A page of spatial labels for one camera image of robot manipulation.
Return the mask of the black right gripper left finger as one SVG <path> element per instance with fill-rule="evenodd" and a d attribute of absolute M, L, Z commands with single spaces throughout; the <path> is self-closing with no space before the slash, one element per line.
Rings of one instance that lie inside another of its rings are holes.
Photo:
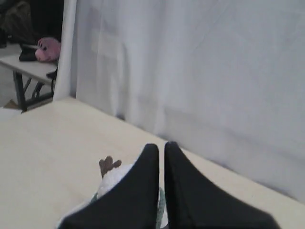
<path fill-rule="evenodd" d="M 108 193 L 73 211 L 63 229 L 155 229 L 159 196 L 159 150 L 146 144 L 133 167 Z"/>

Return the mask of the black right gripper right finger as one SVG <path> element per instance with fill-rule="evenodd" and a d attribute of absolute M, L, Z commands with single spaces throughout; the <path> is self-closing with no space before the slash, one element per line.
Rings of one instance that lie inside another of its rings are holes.
<path fill-rule="evenodd" d="M 164 187 L 171 229 L 275 229 L 276 220 L 205 177 L 176 142 L 164 147 Z"/>

